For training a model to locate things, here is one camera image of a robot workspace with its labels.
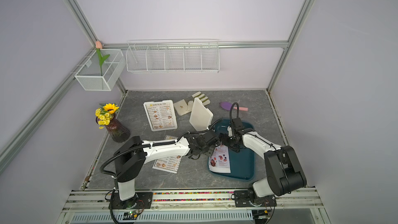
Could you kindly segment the small white mesh basket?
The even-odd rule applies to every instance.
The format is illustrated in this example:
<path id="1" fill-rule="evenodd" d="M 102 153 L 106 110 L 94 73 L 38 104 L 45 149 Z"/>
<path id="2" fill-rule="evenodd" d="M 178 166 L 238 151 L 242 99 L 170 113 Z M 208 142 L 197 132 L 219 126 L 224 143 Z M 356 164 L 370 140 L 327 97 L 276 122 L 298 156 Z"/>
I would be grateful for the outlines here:
<path id="1" fill-rule="evenodd" d="M 103 76 L 96 50 L 75 74 L 75 79 L 86 91 L 112 91 L 126 66 L 126 58 L 120 49 L 101 49 L 101 53 L 110 55 L 102 66 Z"/>

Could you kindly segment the teal plastic tray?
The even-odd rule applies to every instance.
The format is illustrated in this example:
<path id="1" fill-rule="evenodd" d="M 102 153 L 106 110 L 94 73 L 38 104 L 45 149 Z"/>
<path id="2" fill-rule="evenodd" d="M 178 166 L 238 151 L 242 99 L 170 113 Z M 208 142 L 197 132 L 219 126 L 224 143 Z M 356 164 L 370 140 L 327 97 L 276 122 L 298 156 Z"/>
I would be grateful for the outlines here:
<path id="1" fill-rule="evenodd" d="M 219 123 L 215 124 L 214 131 L 218 135 L 221 133 L 228 135 L 227 128 L 229 127 L 229 125 L 230 125 L 229 119 L 224 118 Z M 253 179 L 255 175 L 255 153 L 252 150 L 246 148 L 245 146 L 241 146 L 240 152 L 237 153 L 229 148 L 229 158 L 230 158 L 231 173 L 227 174 L 214 173 L 214 172 L 211 173 L 242 181 L 249 181 Z"/>

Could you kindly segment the dim sum menu sheet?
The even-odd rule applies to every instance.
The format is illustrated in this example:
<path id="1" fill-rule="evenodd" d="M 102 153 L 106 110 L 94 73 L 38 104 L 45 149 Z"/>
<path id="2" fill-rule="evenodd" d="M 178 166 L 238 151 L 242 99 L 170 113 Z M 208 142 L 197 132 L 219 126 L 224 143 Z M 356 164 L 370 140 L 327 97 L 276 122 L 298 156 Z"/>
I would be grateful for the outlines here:
<path id="1" fill-rule="evenodd" d="M 152 168 L 155 170 L 176 174 L 178 172 L 181 159 L 182 156 L 171 156 L 157 159 Z"/>

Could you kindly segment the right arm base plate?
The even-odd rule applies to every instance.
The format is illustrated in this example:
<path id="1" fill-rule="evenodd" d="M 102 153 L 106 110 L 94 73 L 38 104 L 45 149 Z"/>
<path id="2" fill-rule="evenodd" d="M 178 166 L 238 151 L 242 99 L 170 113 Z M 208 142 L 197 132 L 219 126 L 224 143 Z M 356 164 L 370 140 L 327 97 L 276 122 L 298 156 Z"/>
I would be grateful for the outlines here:
<path id="1" fill-rule="evenodd" d="M 275 207 L 275 196 L 257 197 L 251 190 L 236 190 L 232 193 L 231 199 L 236 207 Z"/>

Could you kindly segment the pink artificial tulip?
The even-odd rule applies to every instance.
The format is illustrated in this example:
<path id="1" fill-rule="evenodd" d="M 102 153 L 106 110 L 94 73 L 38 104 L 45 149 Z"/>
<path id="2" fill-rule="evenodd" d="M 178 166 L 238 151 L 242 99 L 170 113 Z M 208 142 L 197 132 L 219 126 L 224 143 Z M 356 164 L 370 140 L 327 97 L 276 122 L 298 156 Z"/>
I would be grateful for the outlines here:
<path id="1" fill-rule="evenodd" d="M 97 57 L 98 57 L 100 73 L 101 73 L 101 76 L 103 76 L 102 66 L 103 66 L 104 62 L 109 58 L 110 55 L 109 54 L 102 55 L 101 49 L 103 49 L 103 45 L 102 45 L 102 43 L 99 40 L 97 40 L 95 42 L 95 48 L 96 48 L 96 54 L 97 54 Z"/>

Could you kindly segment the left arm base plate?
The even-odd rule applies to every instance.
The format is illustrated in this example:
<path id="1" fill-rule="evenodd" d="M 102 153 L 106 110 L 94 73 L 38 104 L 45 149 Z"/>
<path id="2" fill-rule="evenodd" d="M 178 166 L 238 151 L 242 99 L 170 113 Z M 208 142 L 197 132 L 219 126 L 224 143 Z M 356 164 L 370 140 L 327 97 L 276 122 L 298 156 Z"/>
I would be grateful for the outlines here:
<path id="1" fill-rule="evenodd" d="M 152 203 L 152 192 L 138 192 L 134 197 L 121 201 L 119 193 L 110 196 L 110 203 L 113 209 L 150 209 Z"/>

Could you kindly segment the dim sum menu in holder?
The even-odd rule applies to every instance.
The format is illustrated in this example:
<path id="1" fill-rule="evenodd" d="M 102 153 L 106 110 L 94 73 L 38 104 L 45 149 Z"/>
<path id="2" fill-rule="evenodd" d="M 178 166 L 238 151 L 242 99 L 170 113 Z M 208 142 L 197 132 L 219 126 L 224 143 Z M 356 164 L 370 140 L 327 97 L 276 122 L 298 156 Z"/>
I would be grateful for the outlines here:
<path id="1" fill-rule="evenodd" d="M 146 105 L 146 110 L 153 130 L 176 128 L 173 110 L 169 104 L 151 103 Z"/>

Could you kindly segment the white menu holder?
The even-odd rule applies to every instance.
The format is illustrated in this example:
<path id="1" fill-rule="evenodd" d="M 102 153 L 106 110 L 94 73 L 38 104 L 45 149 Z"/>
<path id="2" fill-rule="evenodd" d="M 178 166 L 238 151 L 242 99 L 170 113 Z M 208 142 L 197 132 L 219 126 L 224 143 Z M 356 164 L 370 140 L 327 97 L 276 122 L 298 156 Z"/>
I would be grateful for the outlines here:
<path id="1" fill-rule="evenodd" d="M 145 102 L 143 106 L 153 132 L 178 128 L 172 100 Z"/>
<path id="2" fill-rule="evenodd" d="M 213 113 L 203 105 L 202 101 L 195 98 L 189 120 L 193 128 L 196 131 L 207 130 L 213 117 Z"/>

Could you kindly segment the aluminium front rail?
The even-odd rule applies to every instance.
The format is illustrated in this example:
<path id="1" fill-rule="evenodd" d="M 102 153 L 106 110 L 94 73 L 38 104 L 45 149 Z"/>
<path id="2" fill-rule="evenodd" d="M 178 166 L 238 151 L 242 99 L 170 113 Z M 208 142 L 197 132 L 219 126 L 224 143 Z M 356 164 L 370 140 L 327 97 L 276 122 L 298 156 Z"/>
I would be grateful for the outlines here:
<path id="1" fill-rule="evenodd" d="M 111 191 L 72 192 L 59 224 L 329 224 L 315 188 L 302 188 L 264 203 L 249 202 L 243 189 L 139 190 L 138 203 L 123 208 Z"/>

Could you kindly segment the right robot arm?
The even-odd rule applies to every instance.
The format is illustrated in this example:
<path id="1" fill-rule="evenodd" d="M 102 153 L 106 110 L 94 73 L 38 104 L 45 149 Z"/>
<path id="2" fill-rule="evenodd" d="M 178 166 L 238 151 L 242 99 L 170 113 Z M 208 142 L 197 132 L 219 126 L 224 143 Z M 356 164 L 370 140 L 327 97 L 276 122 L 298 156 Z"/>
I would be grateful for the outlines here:
<path id="1" fill-rule="evenodd" d="M 244 126 L 240 118 L 228 121 L 228 137 L 223 144 L 232 148 L 244 146 L 264 160 L 266 177 L 248 188 L 253 200 L 271 195 L 283 196 L 307 185 L 307 179 L 293 147 L 280 146 Z"/>

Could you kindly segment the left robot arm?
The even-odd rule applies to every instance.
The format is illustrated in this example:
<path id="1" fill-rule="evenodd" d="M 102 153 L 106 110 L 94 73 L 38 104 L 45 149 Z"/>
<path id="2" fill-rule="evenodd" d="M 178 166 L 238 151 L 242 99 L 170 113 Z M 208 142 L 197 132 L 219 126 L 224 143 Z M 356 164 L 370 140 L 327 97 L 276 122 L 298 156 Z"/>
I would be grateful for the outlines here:
<path id="1" fill-rule="evenodd" d="M 114 178 L 120 201 L 135 198 L 135 179 L 144 164 L 166 157 L 187 156 L 193 159 L 203 154 L 211 156 L 219 144 L 219 135 L 213 130 L 185 133 L 177 139 L 164 141 L 143 141 L 134 136 L 114 154 Z"/>

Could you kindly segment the yellow sunflower bouquet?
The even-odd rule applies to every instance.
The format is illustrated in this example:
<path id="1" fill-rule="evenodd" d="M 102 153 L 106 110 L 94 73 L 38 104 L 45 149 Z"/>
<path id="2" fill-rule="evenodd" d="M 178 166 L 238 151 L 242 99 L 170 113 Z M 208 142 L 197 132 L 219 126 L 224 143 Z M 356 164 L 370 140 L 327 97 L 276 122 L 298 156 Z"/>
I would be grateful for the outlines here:
<path id="1" fill-rule="evenodd" d="M 119 110 L 120 107 L 117 104 L 106 103 L 105 105 L 100 105 L 100 107 L 95 110 L 95 120 L 98 124 L 98 128 L 103 129 L 110 125 Z"/>

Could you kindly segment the special menu sheet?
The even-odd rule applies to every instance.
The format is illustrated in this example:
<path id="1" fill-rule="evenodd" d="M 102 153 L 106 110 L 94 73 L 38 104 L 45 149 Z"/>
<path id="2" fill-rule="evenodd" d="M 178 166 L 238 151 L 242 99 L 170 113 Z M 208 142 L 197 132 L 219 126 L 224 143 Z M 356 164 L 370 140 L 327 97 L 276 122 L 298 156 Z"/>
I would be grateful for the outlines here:
<path id="1" fill-rule="evenodd" d="M 229 148 L 227 146 L 220 145 L 214 149 L 208 161 L 208 168 L 214 173 L 231 173 Z"/>

